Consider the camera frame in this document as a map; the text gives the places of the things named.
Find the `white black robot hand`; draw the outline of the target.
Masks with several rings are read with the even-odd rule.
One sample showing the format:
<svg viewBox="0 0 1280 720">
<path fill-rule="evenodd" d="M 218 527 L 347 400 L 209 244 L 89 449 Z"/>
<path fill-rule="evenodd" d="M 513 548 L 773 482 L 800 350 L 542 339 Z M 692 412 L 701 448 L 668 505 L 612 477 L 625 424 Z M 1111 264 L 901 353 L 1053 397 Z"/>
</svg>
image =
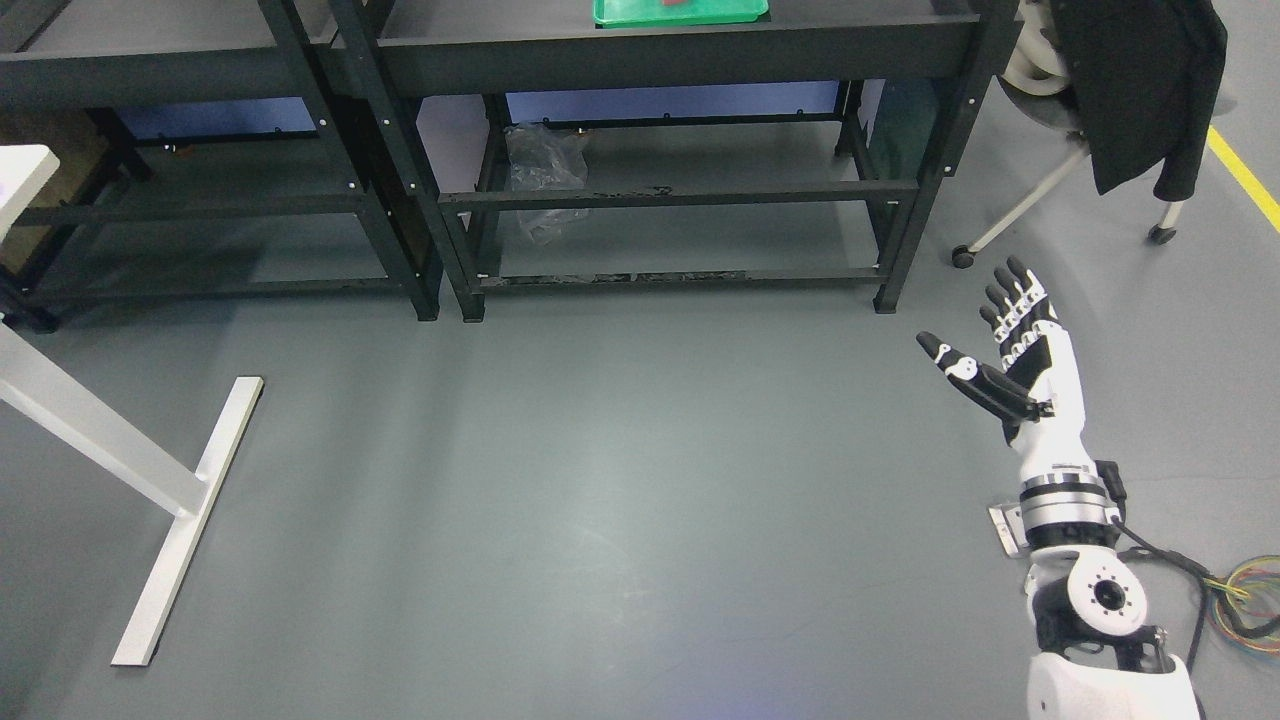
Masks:
<svg viewBox="0 0 1280 720">
<path fill-rule="evenodd" d="M 948 383 L 998 419 L 1004 438 L 1020 457 L 1019 477 L 1053 471 L 1096 471 L 1082 433 L 1085 406 L 1070 334 L 1041 279 L 1018 258 L 995 269 L 979 310 L 998 346 L 991 366 L 931 332 L 916 342 Z"/>
</svg>

